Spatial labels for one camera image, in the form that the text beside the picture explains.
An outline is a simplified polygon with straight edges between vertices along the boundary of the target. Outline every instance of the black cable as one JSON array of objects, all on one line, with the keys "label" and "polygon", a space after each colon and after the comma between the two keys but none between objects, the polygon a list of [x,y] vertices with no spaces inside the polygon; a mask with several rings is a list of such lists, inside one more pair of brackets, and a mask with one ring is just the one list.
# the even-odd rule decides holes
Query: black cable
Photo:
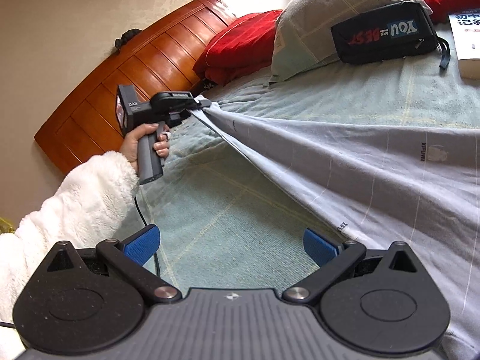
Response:
[{"label": "black cable", "polygon": [[140,207],[138,206],[138,202],[137,202],[137,197],[136,197],[136,196],[135,196],[135,198],[134,198],[134,201],[135,201],[135,206],[137,207],[138,214],[140,215],[140,218],[141,218],[142,221],[143,221],[143,225],[144,225],[144,226],[147,226],[147,222],[145,221],[145,218],[143,217],[142,212],[140,211]]},{"label": "black cable", "polygon": [[15,325],[13,323],[7,323],[0,321],[0,327],[8,327],[10,329],[15,329]]},{"label": "black cable", "polygon": [[[143,225],[147,226],[147,222],[146,222],[145,218],[143,217],[142,212],[140,211],[140,207],[138,206],[137,197],[135,196],[135,198],[133,200],[135,201],[135,207],[137,207],[137,211],[138,211],[138,214],[140,215],[140,218],[143,221]],[[154,261],[154,264],[155,264],[155,274],[158,277],[160,277],[160,262],[158,261],[157,252],[155,252],[155,254],[153,255],[153,261]]]}]

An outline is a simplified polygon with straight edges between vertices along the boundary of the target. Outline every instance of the white fluffy sleeve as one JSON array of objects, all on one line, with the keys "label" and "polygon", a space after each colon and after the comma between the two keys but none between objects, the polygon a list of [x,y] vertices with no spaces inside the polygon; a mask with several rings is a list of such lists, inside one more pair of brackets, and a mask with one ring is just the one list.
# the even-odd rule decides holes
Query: white fluffy sleeve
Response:
[{"label": "white fluffy sleeve", "polygon": [[[123,155],[109,151],[94,156],[73,169],[15,234],[1,234],[0,320],[11,322],[15,300],[55,242],[66,239],[76,248],[91,248],[112,237],[133,205],[137,185]],[[10,358],[4,344],[0,339],[0,359]]]}]

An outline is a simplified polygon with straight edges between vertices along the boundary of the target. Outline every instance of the rubber grip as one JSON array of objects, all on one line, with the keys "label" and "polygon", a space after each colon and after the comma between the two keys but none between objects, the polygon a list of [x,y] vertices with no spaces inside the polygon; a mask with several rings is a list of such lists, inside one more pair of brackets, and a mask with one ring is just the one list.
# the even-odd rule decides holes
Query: rubber grip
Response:
[{"label": "rubber grip", "polygon": [[163,131],[165,122],[160,122],[156,132],[144,135],[138,141],[137,161],[140,185],[150,183],[163,176],[163,159],[160,158],[153,145],[157,142],[157,133]]}]

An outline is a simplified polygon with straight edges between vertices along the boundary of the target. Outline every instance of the black rope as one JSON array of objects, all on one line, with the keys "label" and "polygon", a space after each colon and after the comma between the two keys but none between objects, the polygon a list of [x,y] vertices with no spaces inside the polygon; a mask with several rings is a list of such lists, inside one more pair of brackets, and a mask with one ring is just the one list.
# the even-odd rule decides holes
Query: black rope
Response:
[{"label": "black rope", "polygon": [[[140,211],[140,207],[138,206],[138,202],[137,202],[137,197],[135,196],[134,198],[134,201],[135,201],[135,207],[137,207],[137,211],[138,211],[138,214],[140,215],[140,218],[142,219],[143,221],[143,225],[144,226],[147,226],[147,222],[145,220],[145,218],[143,217],[142,215],[142,212]],[[153,255],[153,261],[154,261],[154,264],[155,264],[155,274],[160,277],[160,262],[158,261],[158,254],[157,252],[155,252],[155,254]]]}]

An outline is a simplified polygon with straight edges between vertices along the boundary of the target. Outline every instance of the bed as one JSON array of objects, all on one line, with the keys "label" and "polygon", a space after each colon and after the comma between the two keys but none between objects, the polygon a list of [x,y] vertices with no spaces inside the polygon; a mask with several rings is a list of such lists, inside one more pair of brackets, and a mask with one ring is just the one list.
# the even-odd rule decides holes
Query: bed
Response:
[{"label": "bed", "polygon": [[[152,31],[154,35],[149,35],[149,29],[145,30],[127,44],[120,55],[111,57],[114,62],[107,60],[106,66],[114,72],[102,68],[103,73],[99,74],[96,69],[91,75],[93,78],[87,77],[42,126],[35,139],[62,171],[67,172],[92,155],[118,147],[120,138],[113,114],[116,84],[134,83],[142,99],[162,90],[162,83],[178,90],[197,84],[190,73],[191,59],[200,53],[189,49],[188,42],[177,43],[190,55],[190,70],[182,71],[188,82],[181,84],[163,80],[161,68],[156,71],[146,64],[140,47],[155,42],[152,38],[165,39],[165,33],[174,39],[172,28],[180,26],[188,29],[190,40],[200,50],[199,42],[208,42],[203,32],[206,15],[217,24],[215,28],[213,24],[208,26],[209,36],[231,23],[234,17],[212,0],[196,0],[179,11],[183,14],[175,12],[170,18],[164,18],[167,20],[162,19],[162,24]],[[191,21],[197,25],[201,22],[198,27],[201,31],[188,27]],[[449,26],[438,26],[437,30],[452,47],[450,67],[442,74],[438,70],[438,55],[432,53],[361,67],[334,63],[270,86],[270,69],[264,68],[225,87],[204,91],[203,95],[218,102],[223,111],[242,116],[343,126],[465,129],[476,142],[476,132],[472,129],[480,127],[480,84],[460,79]],[[129,60],[135,62],[125,65]],[[143,63],[142,69],[148,66],[148,75],[157,82],[155,86],[147,86],[151,80],[144,83],[129,75],[135,72],[135,69],[128,70],[129,64],[138,64],[138,61]],[[96,102],[98,92],[105,96]],[[106,127],[100,127],[105,125],[112,129],[109,135],[105,133]],[[338,239],[347,235],[368,247],[378,248],[387,248],[403,236],[391,228],[369,238],[369,229],[361,223],[355,233],[352,232],[354,226],[345,229],[341,222],[335,224],[319,215],[312,207],[301,204],[301,199],[292,199],[291,196],[296,196],[285,186],[270,181],[274,179],[272,175],[266,177],[259,171],[258,164],[252,164],[251,158],[241,155],[193,117],[174,129],[171,147],[165,175],[141,188],[139,203],[147,221],[156,223],[162,232],[159,251],[162,277],[183,292],[189,287],[275,287],[282,291],[317,269],[302,249],[306,227]],[[474,149],[474,155],[473,151],[469,153],[476,164],[476,143]],[[290,146],[278,147],[278,152],[293,159],[292,150]],[[421,161],[421,147],[418,157]],[[473,195],[476,195],[476,173],[472,180],[475,180]],[[124,238],[140,227],[137,212],[131,211],[118,237]],[[432,267],[430,273],[451,307],[452,323],[443,341],[447,354],[453,359],[467,359],[477,350],[471,343],[480,342],[480,325],[475,320],[480,299],[478,220],[477,226],[474,224],[463,239],[454,236],[452,231],[437,239],[429,238],[414,250]],[[450,262],[459,269],[450,271],[444,269],[444,265],[436,266],[433,251],[438,250],[447,257],[442,264]],[[146,266],[150,270],[154,268],[152,262]]]},{"label": "bed", "polygon": [[200,79],[192,67],[234,15],[216,0],[193,0],[131,39],[90,73],[58,106],[35,141],[64,173],[93,155],[117,150],[117,85],[135,85],[140,101],[159,91],[188,91]]}]

